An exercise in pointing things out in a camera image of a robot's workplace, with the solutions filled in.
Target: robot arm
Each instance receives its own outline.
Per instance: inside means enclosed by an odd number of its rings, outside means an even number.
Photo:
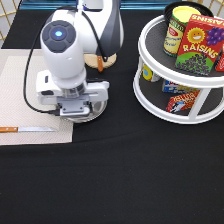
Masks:
[[[104,0],[100,12],[86,12],[104,50],[116,53],[123,43],[123,26],[118,0]],[[86,82],[84,53],[101,55],[91,24],[78,12],[58,10],[44,26],[41,48],[48,70],[37,76],[41,104],[60,107],[60,116],[74,122],[92,120],[106,106],[108,82]]]

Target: white rotating shelf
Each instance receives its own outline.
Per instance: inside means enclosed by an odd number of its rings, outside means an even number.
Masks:
[[[163,52],[167,29],[164,16],[159,16],[149,22],[142,30],[138,42],[139,65],[133,84],[135,95],[145,109],[167,121],[197,124],[211,120],[224,110],[224,73],[216,72],[213,69],[209,76],[200,76],[176,69],[176,58]],[[175,114],[167,112],[166,106],[169,98],[174,94],[163,93],[161,81],[146,82],[142,78],[143,64],[146,64],[164,79],[181,85],[200,88],[201,91],[194,106]]]

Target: knife handle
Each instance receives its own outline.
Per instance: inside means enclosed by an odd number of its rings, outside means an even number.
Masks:
[[[0,127],[0,133],[4,132],[18,132],[18,127]]]
[[[101,56],[97,56],[97,64],[98,64],[98,71],[103,72],[103,59]]]

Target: raisins box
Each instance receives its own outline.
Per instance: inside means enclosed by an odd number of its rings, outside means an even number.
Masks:
[[[178,50],[176,68],[207,76],[224,43],[224,20],[192,15]]]

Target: food can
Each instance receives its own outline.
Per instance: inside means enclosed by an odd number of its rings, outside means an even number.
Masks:
[[[169,56],[177,57],[181,39],[192,14],[201,15],[197,9],[189,6],[179,6],[173,9],[164,41],[164,52]]]
[[[147,65],[143,67],[143,77],[150,82],[156,82],[160,79],[160,76],[153,72]]]

